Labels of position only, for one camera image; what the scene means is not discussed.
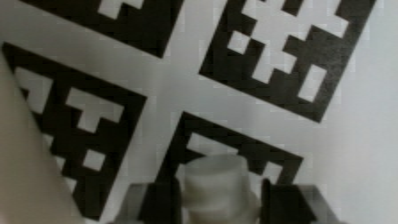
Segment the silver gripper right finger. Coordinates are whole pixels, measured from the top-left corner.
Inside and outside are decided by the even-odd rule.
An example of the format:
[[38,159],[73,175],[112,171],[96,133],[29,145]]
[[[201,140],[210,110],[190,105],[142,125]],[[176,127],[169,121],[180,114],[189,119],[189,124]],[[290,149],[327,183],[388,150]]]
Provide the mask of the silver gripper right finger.
[[315,185],[263,180],[260,224],[345,224]]

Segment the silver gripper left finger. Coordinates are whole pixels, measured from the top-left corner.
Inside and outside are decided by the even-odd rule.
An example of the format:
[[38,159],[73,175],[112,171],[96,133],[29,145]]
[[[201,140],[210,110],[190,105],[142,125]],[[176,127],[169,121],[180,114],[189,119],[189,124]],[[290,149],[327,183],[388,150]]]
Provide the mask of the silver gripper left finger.
[[121,224],[182,224],[180,183],[132,184],[121,206]]

